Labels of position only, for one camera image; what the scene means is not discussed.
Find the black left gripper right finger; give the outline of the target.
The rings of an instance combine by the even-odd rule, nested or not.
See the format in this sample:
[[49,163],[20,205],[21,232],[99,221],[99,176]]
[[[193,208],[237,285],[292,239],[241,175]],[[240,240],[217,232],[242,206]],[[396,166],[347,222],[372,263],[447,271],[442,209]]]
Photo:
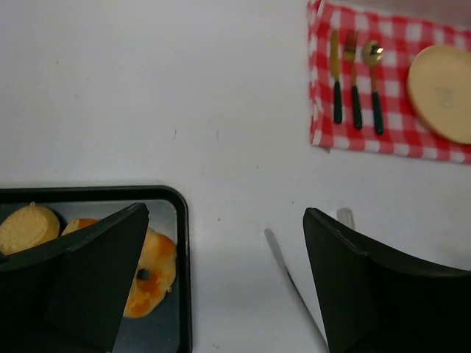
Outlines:
[[303,229],[330,352],[468,352],[470,273],[362,235],[315,208]]

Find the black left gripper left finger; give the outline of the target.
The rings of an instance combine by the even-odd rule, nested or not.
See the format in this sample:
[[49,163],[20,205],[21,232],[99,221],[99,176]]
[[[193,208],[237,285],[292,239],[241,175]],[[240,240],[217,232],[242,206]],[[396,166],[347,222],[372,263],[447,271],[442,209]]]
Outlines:
[[111,352],[146,237],[134,203],[76,232],[1,255],[2,352]]

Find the glazed bread with hole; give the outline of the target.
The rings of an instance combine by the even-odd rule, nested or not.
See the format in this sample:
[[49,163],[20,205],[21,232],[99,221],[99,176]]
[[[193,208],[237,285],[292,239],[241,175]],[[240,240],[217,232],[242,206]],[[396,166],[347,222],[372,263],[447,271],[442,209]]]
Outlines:
[[176,279],[176,261],[176,244],[149,227],[124,307],[125,318],[143,318],[164,300]]

